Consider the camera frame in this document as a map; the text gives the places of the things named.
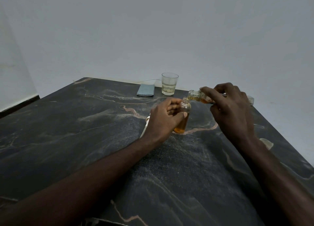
forearm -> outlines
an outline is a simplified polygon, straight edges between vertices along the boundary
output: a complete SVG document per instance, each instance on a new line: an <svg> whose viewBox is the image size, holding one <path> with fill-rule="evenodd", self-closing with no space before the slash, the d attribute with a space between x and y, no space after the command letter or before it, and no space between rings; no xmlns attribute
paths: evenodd
<svg viewBox="0 0 314 226"><path fill-rule="evenodd" d="M314 225L314 200L257 138L236 146L263 190L292 225Z"/></svg>
<svg viewBox="0 0 314 226"><path fill-rule="evenodd" d="M75 225L106 189L157 144L147 138L135 141L18 202L0 216L0 225Z"/></svg>

small glass bottle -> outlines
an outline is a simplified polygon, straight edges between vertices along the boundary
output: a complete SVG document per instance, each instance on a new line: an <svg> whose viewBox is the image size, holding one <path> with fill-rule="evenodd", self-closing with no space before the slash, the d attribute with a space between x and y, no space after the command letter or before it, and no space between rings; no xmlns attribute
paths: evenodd
<svg viewBox="0 0 314 226"><path fill-rule="evenodd" d="M186 123L187 123L187 119L189 118L190 115L190 110L191 110L191 104L190 101L188 100L187 97L183 98L183 101L180 104L180 108L178 109L179 112L186 112L187 113L187 117L184 118L179 124L178 126L176 126L176 128L174 129L175 133L179 133L182 134L185 132L185 127L186 127Z"/></svg>
<svg viewBox="0 0 314 226"><path fill-rule="evenodd" d="M251 96L247 95L247 98L249 100L250 105L253 106L254 104L254 98ZM210 97L208 97L207 95L205 95L202 91L198 90L190 90L188 95L187 95L187 99L189 100L196 100L196 101L200 101L202 103L215 103L214 100L212 100Z"/></svg>

black marble tabletop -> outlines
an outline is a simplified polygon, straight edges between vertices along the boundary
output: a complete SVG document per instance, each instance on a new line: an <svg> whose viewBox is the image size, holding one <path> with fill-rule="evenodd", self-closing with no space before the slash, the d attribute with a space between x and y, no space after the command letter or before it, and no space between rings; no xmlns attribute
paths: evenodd
<svg viewBox="0 0 314 226"><path fill-rule="evenodd" d="M0 119L0 199L15 203L136 140L155 88L83 78ZM182 98L187 91L176 90ZM86 225L271 225L283 222L210 105L191 102L185 134L173 133L89 212ZM265 147L314 195L313 167L253 108Z"/></svg>

hand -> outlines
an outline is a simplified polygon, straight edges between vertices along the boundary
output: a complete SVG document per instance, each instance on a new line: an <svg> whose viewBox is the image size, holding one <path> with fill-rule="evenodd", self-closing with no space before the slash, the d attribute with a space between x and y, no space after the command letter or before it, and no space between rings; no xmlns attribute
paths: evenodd
<svg viewBox="0 0 314 226"><path fill-rule="evenodd" d="M158 143L166 141L173 129L187 116L187 113L178 112L181 102L182 99L167 98L151 109L150 119L143 137L148 137Z"/></svg>
<svg viewBox="0 0 314 226"><path fill-rule="evenodd" d="M202 87L200 90L216 102L210 111L232 144L237 146L243 141L256 139L251 106L246 94L238 86L225 83L216 85L213 89Z"/></svg>

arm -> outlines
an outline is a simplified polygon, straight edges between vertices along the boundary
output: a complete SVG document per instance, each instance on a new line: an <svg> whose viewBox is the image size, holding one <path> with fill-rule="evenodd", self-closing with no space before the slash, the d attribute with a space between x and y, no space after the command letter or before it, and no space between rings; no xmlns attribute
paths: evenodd
<svg viewBox="0 0 314 226"><path fill-rule="evenodd" d="M246 94L231 83L217 85L214 89L203 87L201 91L216 102L210 110L222 132L290 223L314 225L314 199L255 135ZM226 93L227 97L222 97L221 93Z"/></svg>
<svg viewBox="0 0 314 226"><path fill-rule="evenodd" d="M106 189L165 141L186 117L186 113L176 114L181 101L169 98L152 109L141 139L13 205L0 216L0 225L79 223Z"/></svg>

